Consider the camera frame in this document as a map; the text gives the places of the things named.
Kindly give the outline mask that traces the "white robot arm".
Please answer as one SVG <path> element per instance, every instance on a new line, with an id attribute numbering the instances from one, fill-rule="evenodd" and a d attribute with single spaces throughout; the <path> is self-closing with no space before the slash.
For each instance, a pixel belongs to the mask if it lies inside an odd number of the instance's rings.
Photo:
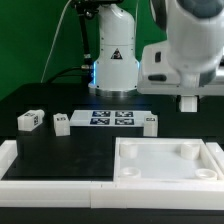
<path id="1" fill-rule="evenodd" d="M 224 96 L 224 0 L 148 0 L 165 41 L 135 58 L 135 21 L 112 3 L 99 7 L 100 55 L 89 84 L 95 94 Z"/>

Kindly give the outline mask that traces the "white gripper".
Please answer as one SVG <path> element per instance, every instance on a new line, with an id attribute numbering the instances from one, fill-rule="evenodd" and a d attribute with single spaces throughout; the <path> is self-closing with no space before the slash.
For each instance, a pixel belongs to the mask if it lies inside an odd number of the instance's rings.
<path id="1" fill-rule="evenodd" d="M 166 41 L 144 47 L 137 84 L 137 90 L 141 94 L 224 96 L 223 67 L 218 70 L 211 83 L 195 89 L 186 88 L 181 85 L 180 75 L 168 64 L 166 53 Z"/>

